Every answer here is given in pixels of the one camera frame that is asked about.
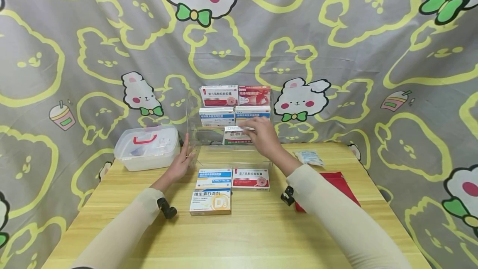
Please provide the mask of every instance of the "fabric backdrop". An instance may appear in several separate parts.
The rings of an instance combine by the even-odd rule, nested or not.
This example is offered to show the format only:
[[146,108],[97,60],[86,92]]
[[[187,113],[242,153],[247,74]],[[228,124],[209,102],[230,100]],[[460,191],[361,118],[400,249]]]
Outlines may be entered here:
[[281,139],[350,146],[435,268],[477,268],[476,4],[0,0],[0,269],[41,267],[124,130],[183,135],[189,90],[295,78],[321,105],[276,105]]

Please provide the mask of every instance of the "plastic first aid box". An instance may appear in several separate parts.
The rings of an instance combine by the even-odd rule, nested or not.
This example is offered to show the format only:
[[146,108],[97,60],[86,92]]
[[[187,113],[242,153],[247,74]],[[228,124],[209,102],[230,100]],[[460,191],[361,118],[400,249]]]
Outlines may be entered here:
[[268,169],[235,168],[232,190],[269,191]]
[[230,188],[231,184],[232,168],[199,169],[195,188]]
[[166,167],[179,154],[178,131],[174,126],[126,130],[116,143],[114,156],[128,171]]
[[253,117],[271,118],[270,106],[237,106],[236,107],[236,122],[245,121]]
[[235,125],[234,107],[199,108],[203,127]]
[[194,190],[189,213],[193,216],[230,214],[231,189],[212,188]]
[[249,144],[252,143],[252,140],[249,136],[242,134],[243,128],[238,126],[228,126],[224,127],[224,137],[222,139],[222,144],[224,145],[234,145],[234,144]]
[[240,86],[239,105],[270,105],[270,86]]
[[205,107],[237,106],[238,86],[201,86],[202,104]]

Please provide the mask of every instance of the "white plastic bin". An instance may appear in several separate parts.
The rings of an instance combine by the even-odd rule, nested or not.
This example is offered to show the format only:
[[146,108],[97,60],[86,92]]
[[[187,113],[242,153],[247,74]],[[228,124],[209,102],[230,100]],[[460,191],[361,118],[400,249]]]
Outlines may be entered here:
[[166,167],[179,154],[178,131],[174,126],[126,130],[116,143],[114,155],[128,171]]

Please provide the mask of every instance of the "vitamin d drops box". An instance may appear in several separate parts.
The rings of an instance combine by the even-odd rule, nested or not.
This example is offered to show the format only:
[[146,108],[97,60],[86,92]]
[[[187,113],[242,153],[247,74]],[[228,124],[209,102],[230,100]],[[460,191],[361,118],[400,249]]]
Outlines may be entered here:
[[196,189],[193,192],[189,213],[199,215],[224,215],[231,213],[231,189]]
[[202,104],[205,107],[237,106],[238,86],[201,86]]
[[235,168],[232,190],[269,191],[268,169]]

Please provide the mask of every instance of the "red handle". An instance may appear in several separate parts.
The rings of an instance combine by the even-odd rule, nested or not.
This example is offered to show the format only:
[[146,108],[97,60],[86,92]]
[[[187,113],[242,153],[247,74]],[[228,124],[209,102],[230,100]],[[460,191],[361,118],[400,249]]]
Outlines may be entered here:
[[150,140],[144,140],[144,141],[138,141],[138,138],[135,136],[135,137],[133,137],[133,143],[134,143],[134,144],[150,143],[150,142],[154,141],[157,136],[158,136],[157,134],[154,134],[154,136],[152,137],[152,139],[150,139]]

